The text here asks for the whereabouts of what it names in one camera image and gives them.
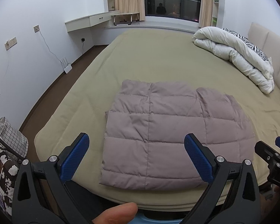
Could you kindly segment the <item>person right hand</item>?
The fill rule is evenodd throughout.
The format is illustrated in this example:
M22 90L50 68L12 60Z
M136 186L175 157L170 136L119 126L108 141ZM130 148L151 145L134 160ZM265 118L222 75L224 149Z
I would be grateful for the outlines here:
M261 221L260 223L280 223L280 187L274 188L274 194L271 199L265 199L260 196Z

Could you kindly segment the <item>person left hand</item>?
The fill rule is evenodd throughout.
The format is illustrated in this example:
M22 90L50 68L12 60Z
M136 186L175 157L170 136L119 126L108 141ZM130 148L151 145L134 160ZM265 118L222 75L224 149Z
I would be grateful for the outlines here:
M138 211L135 203L125 203L105 210L92 220L94 224L127 224L132 221Z

